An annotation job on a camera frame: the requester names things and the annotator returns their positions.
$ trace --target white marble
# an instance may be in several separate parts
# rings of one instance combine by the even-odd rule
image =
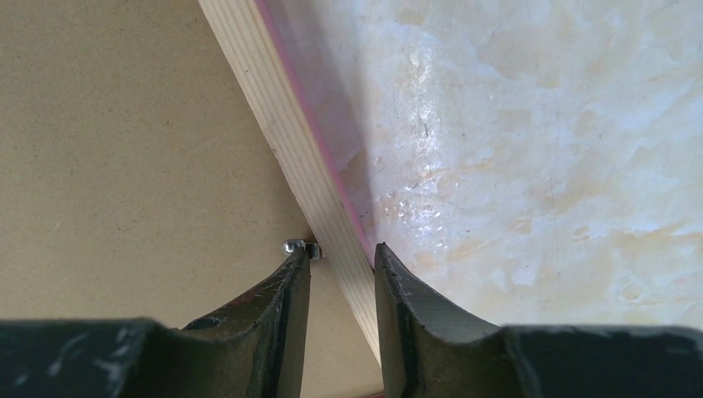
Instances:
[[[703,328],[703,2],[269,3],[371,242],[495,323]]]

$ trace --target pine wood strip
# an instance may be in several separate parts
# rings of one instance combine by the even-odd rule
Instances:
[[[380,363],[371,247],[266,6],[256,0],[200,4]]]

